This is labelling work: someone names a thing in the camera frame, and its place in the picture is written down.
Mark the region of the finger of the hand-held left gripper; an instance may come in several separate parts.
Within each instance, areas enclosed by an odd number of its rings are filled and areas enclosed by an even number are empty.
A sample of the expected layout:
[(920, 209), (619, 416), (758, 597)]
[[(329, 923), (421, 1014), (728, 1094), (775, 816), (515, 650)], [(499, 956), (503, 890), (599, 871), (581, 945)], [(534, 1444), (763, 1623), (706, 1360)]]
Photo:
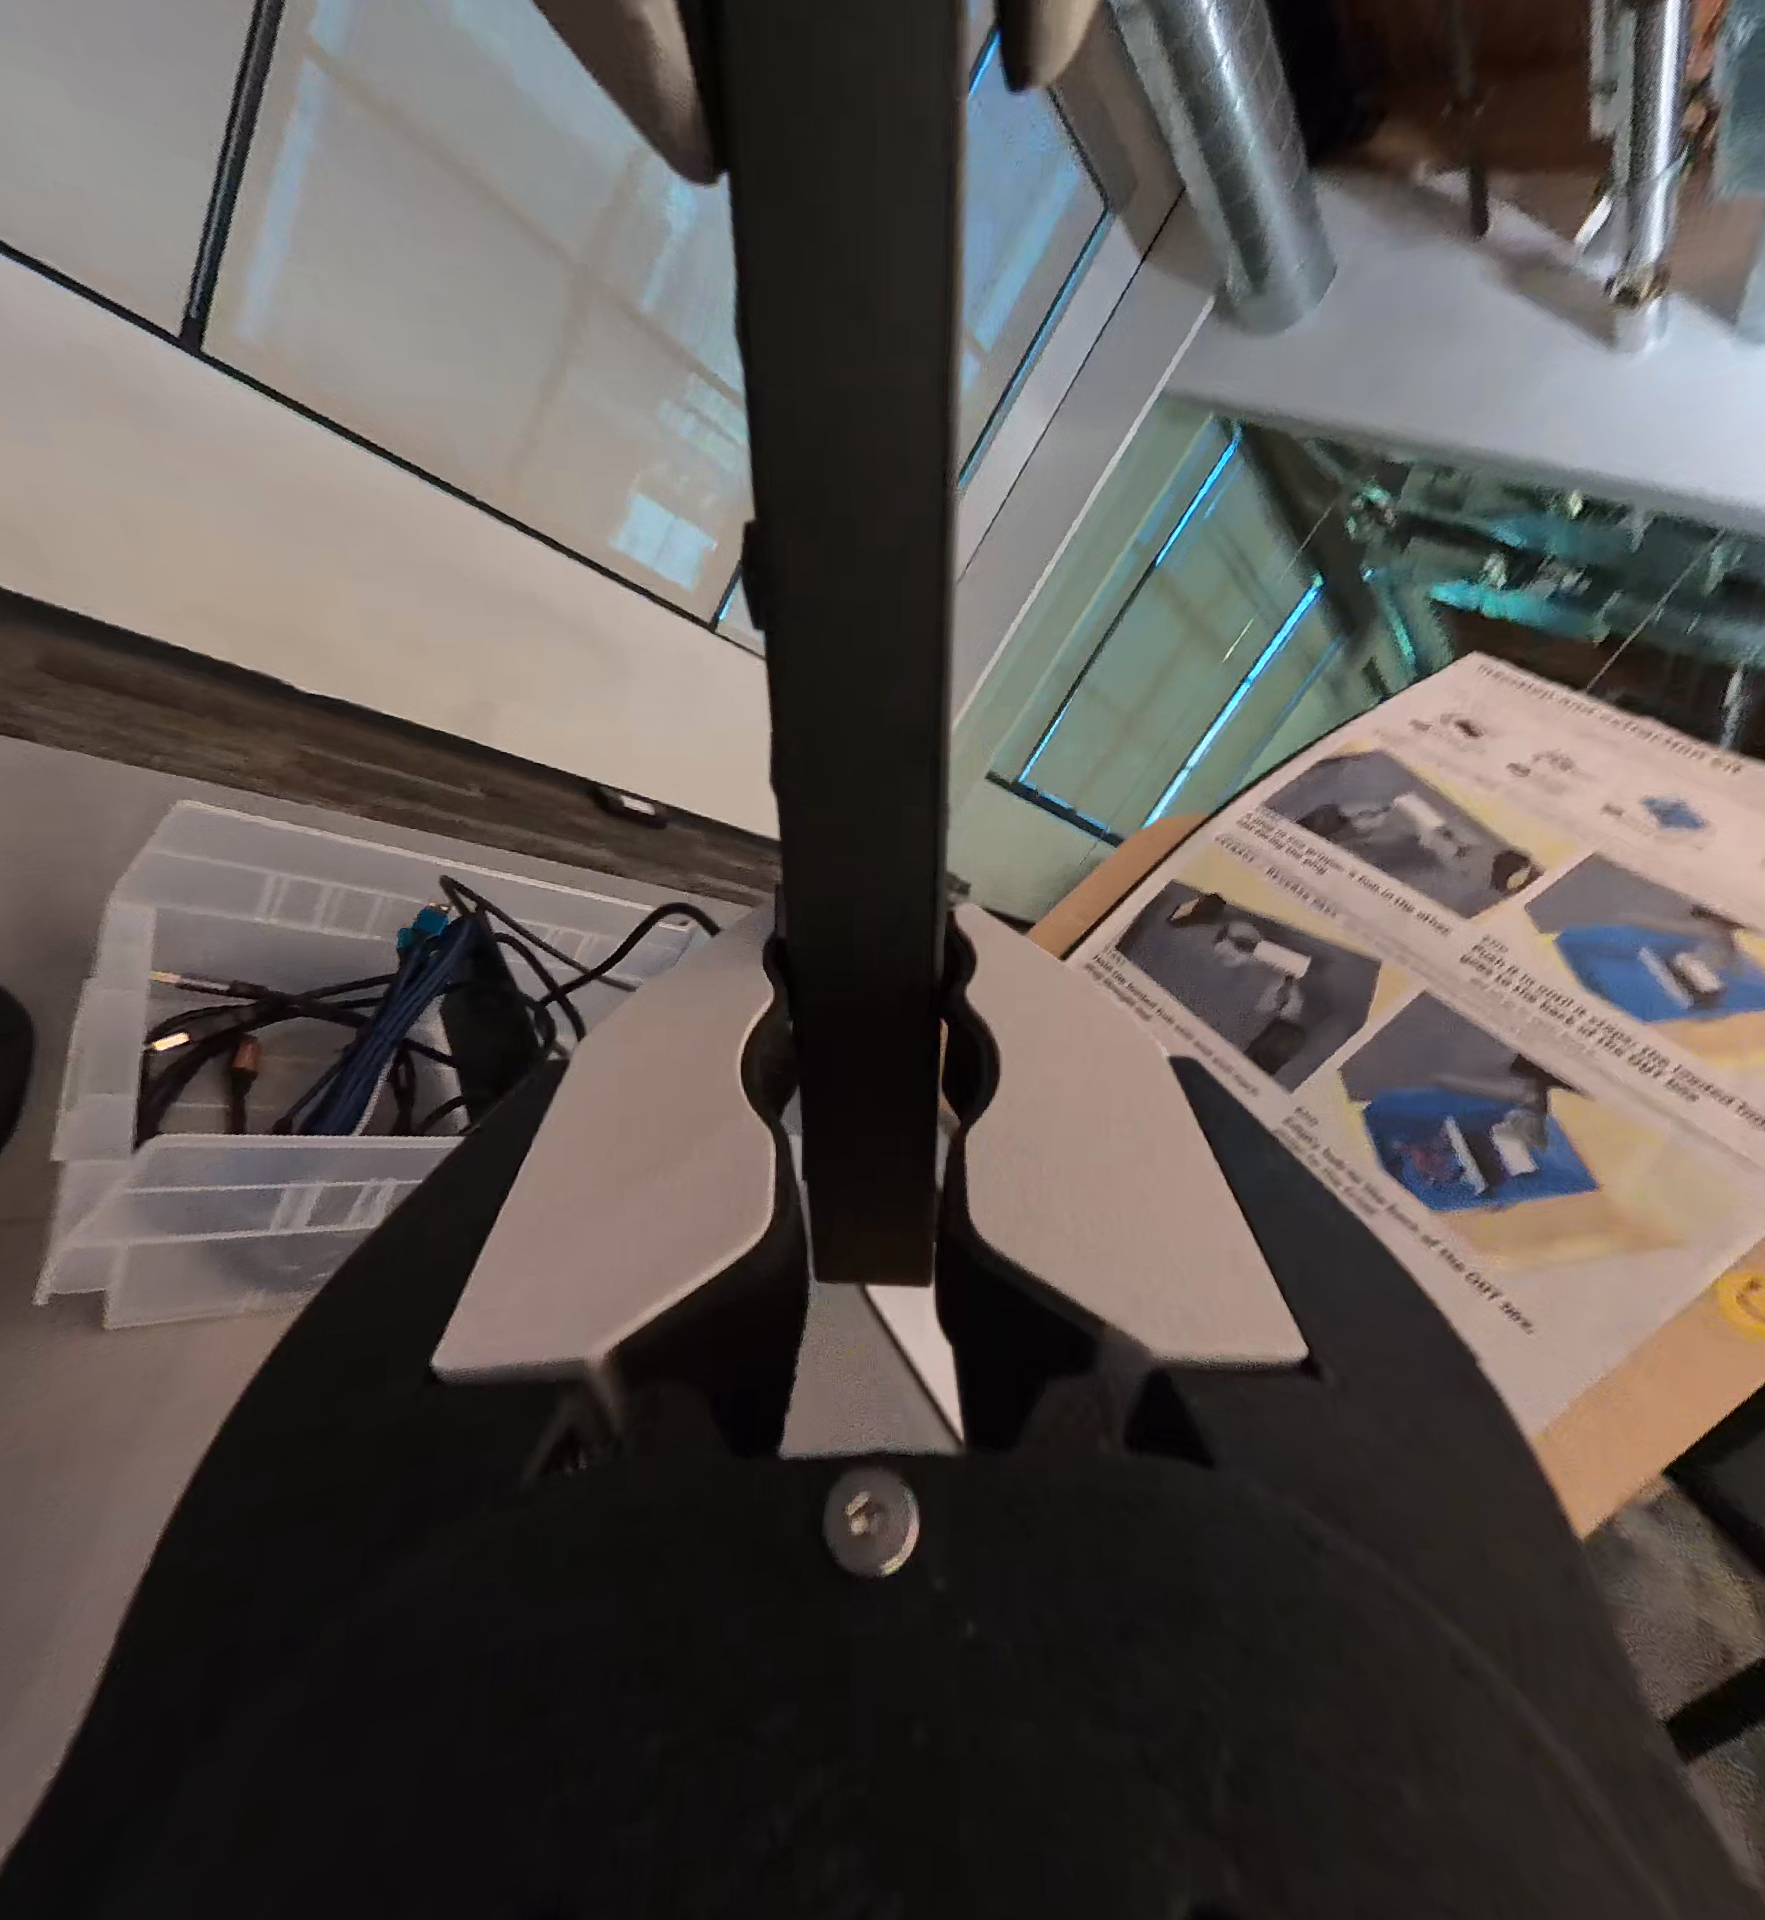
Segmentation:
[(1005, 83), (1013, 92), (1055, 88), (1065, 77), (1114, 66), (1127, 50), (1105, 2), (993, 2)]
[(678, 178), (724, 176), (676, 2), (540, 2), (538, 13)]

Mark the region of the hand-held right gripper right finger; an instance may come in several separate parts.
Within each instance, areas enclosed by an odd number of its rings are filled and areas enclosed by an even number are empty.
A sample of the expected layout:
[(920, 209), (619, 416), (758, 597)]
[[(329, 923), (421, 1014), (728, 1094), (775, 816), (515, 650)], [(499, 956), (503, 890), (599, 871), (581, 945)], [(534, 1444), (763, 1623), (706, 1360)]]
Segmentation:
[(985, 909), (956, 909), (952, 933), (965, 1246), (1151, 1360), (1296, 1369), (1297, 1319), (1146, 1025)]

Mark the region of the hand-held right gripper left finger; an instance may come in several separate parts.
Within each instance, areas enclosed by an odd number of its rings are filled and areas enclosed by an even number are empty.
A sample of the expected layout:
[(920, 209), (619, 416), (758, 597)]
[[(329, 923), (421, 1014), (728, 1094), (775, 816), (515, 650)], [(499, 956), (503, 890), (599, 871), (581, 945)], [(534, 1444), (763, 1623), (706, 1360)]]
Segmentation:
[(440, 1380), (792, 1382), (812, 1286), (775, 933), (748, 911), (587, 1032), (440, 1335)]

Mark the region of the clear plastic bin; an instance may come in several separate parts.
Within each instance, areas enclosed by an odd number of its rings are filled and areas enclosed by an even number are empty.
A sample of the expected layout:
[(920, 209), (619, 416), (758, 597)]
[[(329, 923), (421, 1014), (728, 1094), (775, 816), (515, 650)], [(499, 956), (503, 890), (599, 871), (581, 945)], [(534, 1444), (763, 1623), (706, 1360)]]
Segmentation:
[(310, 1298), (730, 918), (176, 803), (102, 911), (36, 1303), (136, 1327)]

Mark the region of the black usb hub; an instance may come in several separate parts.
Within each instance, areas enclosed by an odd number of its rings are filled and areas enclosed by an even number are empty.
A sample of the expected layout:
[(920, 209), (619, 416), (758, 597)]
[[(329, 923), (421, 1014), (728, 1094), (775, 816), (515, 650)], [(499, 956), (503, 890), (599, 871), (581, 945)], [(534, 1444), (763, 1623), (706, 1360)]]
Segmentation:
[(821, 1284), (935, 1267), (964, 12), (707, 7)]

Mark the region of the large glass window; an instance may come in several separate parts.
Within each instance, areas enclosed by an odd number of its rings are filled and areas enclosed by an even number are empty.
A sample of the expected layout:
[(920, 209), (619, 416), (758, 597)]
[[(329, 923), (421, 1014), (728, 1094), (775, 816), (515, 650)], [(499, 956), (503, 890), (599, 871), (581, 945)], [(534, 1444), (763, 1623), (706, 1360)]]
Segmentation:
[(534, 4), (0, 2), (0, 244), (758, 648), (726, 187)]

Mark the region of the instruction poster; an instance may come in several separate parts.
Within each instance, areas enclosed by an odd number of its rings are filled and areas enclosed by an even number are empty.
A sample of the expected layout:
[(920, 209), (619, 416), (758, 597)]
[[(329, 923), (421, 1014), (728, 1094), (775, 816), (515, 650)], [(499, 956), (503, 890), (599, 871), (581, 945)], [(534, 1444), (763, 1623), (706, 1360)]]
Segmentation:
[(1073, 950), (1537, 1435), (1765, 1238), (1765, 764), (1475, 655)]

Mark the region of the narrow glass window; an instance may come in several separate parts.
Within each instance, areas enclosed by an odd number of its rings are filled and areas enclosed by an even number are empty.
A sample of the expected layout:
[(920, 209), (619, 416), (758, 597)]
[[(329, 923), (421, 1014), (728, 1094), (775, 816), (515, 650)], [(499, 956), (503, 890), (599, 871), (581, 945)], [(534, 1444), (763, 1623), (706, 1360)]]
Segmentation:
[(1383, 506), (1316, 442), (1157, 400), (996, 663), (990, 790), (1117, 844), (1446, 663)]

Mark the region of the instruction sheet on stand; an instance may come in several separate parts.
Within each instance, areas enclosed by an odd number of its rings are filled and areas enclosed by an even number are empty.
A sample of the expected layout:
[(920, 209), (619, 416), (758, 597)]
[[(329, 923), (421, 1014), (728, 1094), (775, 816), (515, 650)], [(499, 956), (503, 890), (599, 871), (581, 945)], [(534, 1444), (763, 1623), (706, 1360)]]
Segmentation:
[(1709, 1298), (1765, 1268), (1765, 1127), (1728, 1072), (1556, 980), (1529, 1004), (1526, 933), (1199, 820), (1034, 926), (1375, 1235), (1589, 1532), (1765, 1385)]

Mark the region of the silver ventilation duct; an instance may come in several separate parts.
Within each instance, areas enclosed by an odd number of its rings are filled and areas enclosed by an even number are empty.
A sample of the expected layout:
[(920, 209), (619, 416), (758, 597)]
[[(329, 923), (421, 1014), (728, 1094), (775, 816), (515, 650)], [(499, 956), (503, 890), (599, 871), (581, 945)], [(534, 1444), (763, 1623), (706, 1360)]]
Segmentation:
[(1268, 4), (1110, 12), (1206, 228), (1229, 322), (1260, 338), (1300, 326), (1326, 301), (1336, 259)]

